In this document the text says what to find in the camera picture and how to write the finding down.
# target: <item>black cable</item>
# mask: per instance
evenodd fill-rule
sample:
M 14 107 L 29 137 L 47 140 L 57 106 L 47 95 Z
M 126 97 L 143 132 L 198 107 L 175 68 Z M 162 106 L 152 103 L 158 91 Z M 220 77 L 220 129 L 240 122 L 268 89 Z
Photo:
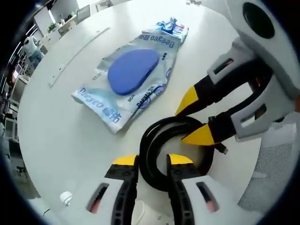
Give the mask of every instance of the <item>black cable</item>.
M 172 127 L 162 131 L 165 126 Z M 188 135 L 203 126 L 200 121 L 191 117 L 168 117 L 152 124 L 144 133 L 140 143 L 139 167 L 145 181 L 153 188 L 168 191 L 167 177 L 157 168 L 157 158 L 162 146 L 171 138 L 179 135 Z M 198 166 L 198 172 L 206 175 L 212 164 L 214 148 L 226 154 L 227 149 L 222 144 L 202 146 L 204 158 Z
M 47 209 L 44 213 L 43 213 L 43 216 L 46 214 L 46 212 L 50 211 L 50 209 Z

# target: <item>white strip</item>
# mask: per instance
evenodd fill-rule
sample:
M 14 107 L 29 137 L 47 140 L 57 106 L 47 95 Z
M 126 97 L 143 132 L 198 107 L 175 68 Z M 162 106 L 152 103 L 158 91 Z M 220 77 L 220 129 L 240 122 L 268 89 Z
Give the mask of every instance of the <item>white strip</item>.
M 22 50 L 23 46 L 20 48 L 20 50 L 18 51 L 17 55 L 20 53 L 20 51 Z
M 25 35 L 28 35 L 29 32 L 30 32 L 35 26 L 36 26 L 36 25 L 34 24 L 34 25 L 29 29 L 29 31 L 27 31 L 27 33 L 26 33 Z
M 34 35 L 34 33 L 37 31 L 38 29 L 36 28 L 34 31 L 33 31 L 33 33 L 32 34 L 30 34 L 30 36 L 29 37 L 31 37 L 32 35 Z
M 95 40 L 97 37 L 99 37 L 101 34 L 103 34 L 104 32 L 106 32 L 107 30 L 109 30 L 110 27 L 105 28 L 103 31 L 101 32 L 97 32 L 97 34 L 91 39 L 89 40 L 81 49 L 79 49 L 75 54 L 71 54 L 72 58 L 66 63 L 63 64 L 61 67 L 60 72 L 57 75 L 54 75 L 51 77 L 51 80 L 49 82 L 50 87 L 53 87 L 53 85 L 55 84 L 56 80 L 59 78 L 59 76 L 61 75 L 61 73 L 65 70 L 65 68 L 70 64 L 70 62 L 72 62 L 72 60 L 89 44 L 91 43 L 93 40 Z
M 5 77 L 4 84 L 3 84 L 3 87 L 2 87 L 2 91 L 1 91 L 1 94 L 3 93 L 4 87 L 5 87 L 6 79 L 7 79 L 7 77 Z
M 141 200 L 135 200 L 135 207 L 137 206 L 137 202 L 139 202 L 139 203 L 141 203 L 142 204 L 142 212 L 141 212 L 141 214 L 139 215 L 139 217 L 136 219 L 136 221 L 135 221 L 135 223 L 133 223 L 132 221 L 131 221 L 131 223 L 132 223 L 132 225 L 138 225 L 139 223 L 140 223 L 140 221 L 141 221 L 141 219 L 142 219 L 142 217 L 143 217 L 143 215 L 145 214 L 145 203 L 143 202 L 143 201 L 141 201 Z
M 15 48 L 14 52 L 11 54 L 8 63 L 10 62 L 10 60 L 12 59 L 12 57 L 14 56 L 14 53 L 16 52 L 17 48 L 19 47 L 19 45 L 21 44 L 21 42 L 19 42 L 19 44 L 17 45 L 17 47 Z
M 48 10 L 48 13 L 49 13 L 49 16 L 50 16 L 50 18 L 51 18 L 52 22 L 53 22 L 53 23 L 56 23 L 56 21 L 55 21 L 55 19 L 54 19 L 53 15 L 52 15 L 52 12 L 51 12 L 51 10 Z
M 0 86 L 1 86 L 1 84 L 2 84 L 3 78 L 4 78 L 4 74 L 2 75 L 1 82 L 0 82 Z

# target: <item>white round table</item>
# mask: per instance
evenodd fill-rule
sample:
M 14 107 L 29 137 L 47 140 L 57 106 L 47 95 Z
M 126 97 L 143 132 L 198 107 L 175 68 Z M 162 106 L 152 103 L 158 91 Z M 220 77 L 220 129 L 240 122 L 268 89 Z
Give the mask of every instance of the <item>white round table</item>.
M 129 129 L 116 135 L 89 108 L 76 103 L 71 93 L 95 75 L 101 59 L 137 37 L 143 29 L 175 16 L 189 27 L 178 52 L 168 87 Z M 75 47 L 108 31 L 87 45 L 65 68 L 52 88 L 48 83 L 70 60 Z M 133 0 L 105 9 L 75 26 L 57 42 L 41 61 L 26 87 L 18 113 L 18 134 L 23 159 L 31 180 L 52 210 L 60 210 L 60 194 L 76 190 L 87 179 L 105 175 L 112 161 L 138 154 L 140 139 L 148 126 L 174 115 L 190 86 L 207 74 L 216 58 L 227 52 L 237 33 L 222 15 L 185 1 Z M 229 109 L 251 94 L 247 85 L 238 88 L 220 103 L 193 116 L 206 122 L 209 116 Z M 162 150 L 158 164 L 165 170 L 165 154 L 175 152 L 197 158 L 197 148 L 171 140 Z M 225 156 L 216 151 L 209 174 L 232 190 L 236 202 L 244 193 L 254 170 L 260 139 L 224 144 Z M 154 190 L 139 177 L 138 198 L 157 210 L 170 210 L 167 193 Z

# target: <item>blue sponge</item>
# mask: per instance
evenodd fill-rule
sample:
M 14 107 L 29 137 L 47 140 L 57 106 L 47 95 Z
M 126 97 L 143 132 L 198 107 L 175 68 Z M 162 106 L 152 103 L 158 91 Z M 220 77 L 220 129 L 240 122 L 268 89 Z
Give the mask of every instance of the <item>blue sponge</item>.
M 152 49 L 139 49 L 125 53 L 109 67 L 108 80 L 118 95 L 128 95 L 137 90 L 154 70 L 159 55 Z

